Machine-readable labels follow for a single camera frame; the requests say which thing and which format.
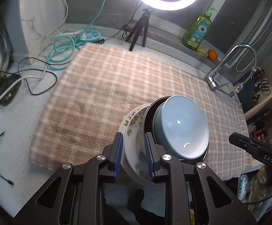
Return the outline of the light blue ceramic bowl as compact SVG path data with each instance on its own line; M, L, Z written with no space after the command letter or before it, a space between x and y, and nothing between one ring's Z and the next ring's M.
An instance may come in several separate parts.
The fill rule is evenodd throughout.
M204 113L183 95L169 97L158 108L153 133L157 144L180 160L202 159L209 146L209 127Z

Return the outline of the large stainless steel bowl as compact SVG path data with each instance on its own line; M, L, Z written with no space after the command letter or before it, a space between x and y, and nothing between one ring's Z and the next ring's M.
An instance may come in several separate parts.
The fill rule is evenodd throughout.
M160 97L160 98L154 100L148 106L148 108L144 114L144 120L142 123L143 126L141 128L141 130L143 131L142 135L144 135L145 133L151 133L155 144L158 144L157 139L155 137L155 131L154 131L155 116L156 116L157 111L159 110L160 106L162 106L163 103L169 97L170 96ZM209 146L207 145L207 149L204 151L204 153L196 159L193 159L193 160L181 159L180 161L183 163L190 164L190 165L195 165L197 162L204 161L207 156L208 148L209 148Z

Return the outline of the wooden shelf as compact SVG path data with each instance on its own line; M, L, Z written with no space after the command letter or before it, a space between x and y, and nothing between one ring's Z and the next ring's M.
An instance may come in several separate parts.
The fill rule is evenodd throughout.
M248 112L244 114L245 120L248 121L254 116L258 115L260 112L265 111L266 109L270 108L272 112L272 92L262 100L258 105L250 109Z

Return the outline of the knife holder with scissors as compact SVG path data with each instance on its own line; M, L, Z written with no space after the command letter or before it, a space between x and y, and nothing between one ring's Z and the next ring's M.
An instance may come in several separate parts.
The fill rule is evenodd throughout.
M243 112L246 113L262 101L263 95L270 94L270 83L266 79L265 71L258 69L245 83L238 94Z

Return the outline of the plaid tablecloth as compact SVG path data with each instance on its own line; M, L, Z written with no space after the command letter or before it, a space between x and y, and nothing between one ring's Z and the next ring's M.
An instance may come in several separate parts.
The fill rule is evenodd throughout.
M85 163L113 142L128 112L171 95L189 97L206 116L206 163L222 180L251 166L251 155L228 140L234 132L248 135L234 99L164 62L94 43L79 51L57 83L33 134L29 159L53 171L65 162Z

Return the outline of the orange fruit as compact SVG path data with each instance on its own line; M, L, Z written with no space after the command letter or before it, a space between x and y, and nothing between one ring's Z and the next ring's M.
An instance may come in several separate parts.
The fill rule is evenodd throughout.
M207 54L208 54L209 60L211 60L211 61L218 60L218 54L216 53L216 51L210 49L207 51Z

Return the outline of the yellow sponge cloth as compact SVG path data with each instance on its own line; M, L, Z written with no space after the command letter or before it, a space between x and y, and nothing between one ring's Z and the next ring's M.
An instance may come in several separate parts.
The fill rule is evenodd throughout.
M202 45L196 48L196 52L203 57L208 57L208 50Z

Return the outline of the green dish soap bottle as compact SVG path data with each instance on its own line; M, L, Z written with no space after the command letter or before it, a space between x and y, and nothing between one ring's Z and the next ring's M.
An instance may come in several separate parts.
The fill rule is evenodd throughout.
M196 50L204 40L210 26L212 25L212 11L217 11L215 7L210 6L204 14L199 15L191 28L186 31L182 37L182 44L192 50Z

